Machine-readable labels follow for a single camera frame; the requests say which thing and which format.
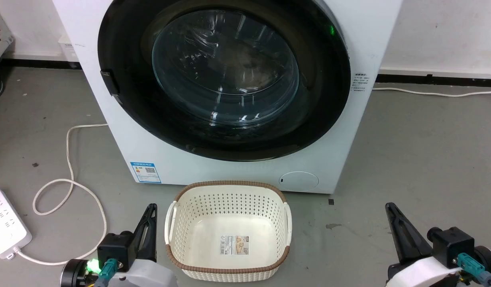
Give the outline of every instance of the gray floor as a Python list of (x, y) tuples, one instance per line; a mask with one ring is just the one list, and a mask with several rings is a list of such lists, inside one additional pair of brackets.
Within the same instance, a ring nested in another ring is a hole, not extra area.
[[(449, 93), (491, 90), (396, 87)], [(69, 176), (67, 130), (101, 122), (81, 71), (12, 71), (0, 98), (0, 187), (33, 233), (23, 249), (26, 254), (66, 260), (85, 253), (100, 238), (96, 204), (80, 189), (50, 216), (34, 214), (31, 202), (43, 184)], [(103, 202), (110, 232), (133, 230), (151, 202), (165, 214), (181, 189), (135, 183), (106, 127), (77, 131), (71, 142), (76, 180)], [(66, 192), (67, 184), (49, 189), (39, 209), (51, 209)], [(491, 96), (374, 92), (333, 195), (336, 204), (328, 205), (325, 195), (286, 197), (294, 219), (291, 252), (273, 278), (243, 287), (383, 286), (387, 266), (397, 261), (384, 212), (391, 201), (424, 234), (433, 226), (458, 226), (477, 244), (491, 247)], [(175, 271), (179, 285), (214, 285), (193, 280), (171, 264), (162, 229), (160, 223), (158, 262)], [(23, 258), (0, 259), (0, 285), (56, 286), (60, 271)]]

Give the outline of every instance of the basket handle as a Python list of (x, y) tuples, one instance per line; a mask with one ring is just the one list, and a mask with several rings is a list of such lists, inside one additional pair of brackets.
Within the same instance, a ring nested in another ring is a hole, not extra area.
[(286, 222), (287, 222), (287, 229), (286, 229), (286, 246), (290, 246), (291, 243), (291, 209), (288, 203), (284, 203), (284, 211), (286, 212)]
[(172, 202), (167, 209), (166, 221), (164, 222), (164, 241), (166, 245), (173, 239), (173, 227), (175, 226), (175, 216), (177, 215), (176, 201)]

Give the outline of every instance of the white cable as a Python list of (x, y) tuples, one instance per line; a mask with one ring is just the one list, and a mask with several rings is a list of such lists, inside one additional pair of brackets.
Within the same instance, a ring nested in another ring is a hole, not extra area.
[(398, 88), (374, 88), (374, 91), (400, 91), (400, 92), (408, 92), (415, 94), (425, 94), (429, 96), (448, 96), (450, 98), (460, 98), (461, 96), (473, 96), (475, 94), (491, 94), (491, 91), (483, 91), (483, 92), (470, 92), (470, 93), (462, 93), (462, 94), (446, 94), (446, 93), (437, 93), (437, 92), (416, 92)]
[[(78, 187), (81, 187), (82, 189), (84, 189), (85, 191), (87, 191), (91, 196), (93, 196), (93, 198), (95, 198), (95, 201), (96, 201), (96, 203), (98, 205), (98, 208), (100, 209), (100, 214), (102, 215), (102, 220), (104, 221), (104, 232), (102, 233), (102, 237), (100, 238), (100, 240), (98, 241), (98, 243), (95, 245), (95, 247), (93, 247), (89, 252), (87, 252), (87, 253), (85, 253), (85, 254), (83, 254), (83, 255), (79, 256), (78, 258), (75, 258), (75, 259), (83, 259), (86, 256), (88, 256), (91, 253), (93, 253), (97, 249), (98, 244), (100, 244), (100, 242), (102, 242), (102, 240), (104, 239), (104, 237), (107, 234), (107, 220), (106, 220), (106, 215), (104, 214), (104, 209), (102, 207), (102, 204), (100, 203), (100, 200), (98, 200), (98, 197), (96, 197), (96, 195), (91, 190), (89, 190), (89, 188), (87, 188), (84, 185), (82, 185), (82, 184), (74, 181), (74, 170), (72, 169), (72, 164), (70, 163), (70, 151), (69, 151), (70, 132), (73, 131), (74, 129), (78, 129), (78, 128), (92, 128), (92, 127), (104, 127), (104, 126), (107, 126), (107, 124), (81, 125), (81, 126), (75, 126), (75, 127), (72, 127), (71, 129), (69, 129), (69, 131), (67, 132), (67, 163), (69, 164), (69, 169), (70, 169), (70, 179), (59, 178), (59, 179), (55, 179), (53, 181), (50, 181), (50, 182), (46, 183), (36, 193), (35, 198), (33, 199), (33, 211), (36, 214), (40, 215), (40, 216), (45, 216), (47, 214), (52, 214), (54, 211), (57, 211), (65, 203), (65, 201), (67, 201), (67, 199), (69, 198), (70, 194), (72, 194), (72, 190), (74, 189), (74, 184), (77, 185)], [(38, 196), (40, 196), (40, 194), (42, 193), (42, 191), (46, 187), (48, 187), (49, 185), (51, 185), (51, 184), (53, 184), (55, 182), (60, 182), (60, 181), (70, 182), (70, 189), (69, 189), (69, 192), (67, 193), (67, 195), (65, 196), (65, 198), (56, 207), (54, 207), (51, 211), (47, 211), (47, 212), (40, 212), (40, 211), (38, 211), (36, 209), (36, 200), (37, 200)], [(27, 260), (30, 260), (31, 262), (42, 264), (42, 265), (56, 266), (56, 265), (64, 265), (64, 264), (66, 264), (68, 262), (68, 260), (67, 261), (63, 261), (63, 262), (43, 262), (43, 261), (36, 260), (34, 258), (31, 258), (31, 257), (23, 254), (20, 251), (20, 249), (15, 249), (14, 251), (18, 255), (22, 256), (24, 259), (27, 259)]]

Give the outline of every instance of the green led light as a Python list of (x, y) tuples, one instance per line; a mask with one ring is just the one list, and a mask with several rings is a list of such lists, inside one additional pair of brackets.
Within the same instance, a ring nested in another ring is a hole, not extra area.
[(100, 274), (100, 267), (98, 267), (98, 259), (89, 260), (86, 264), (86, 270), (89, 272)]

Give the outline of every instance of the washing machine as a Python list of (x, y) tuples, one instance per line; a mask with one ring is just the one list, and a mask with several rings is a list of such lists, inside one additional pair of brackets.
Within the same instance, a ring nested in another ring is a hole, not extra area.
[(402, 0), (54, 0), (133, 178), (331, 194)]

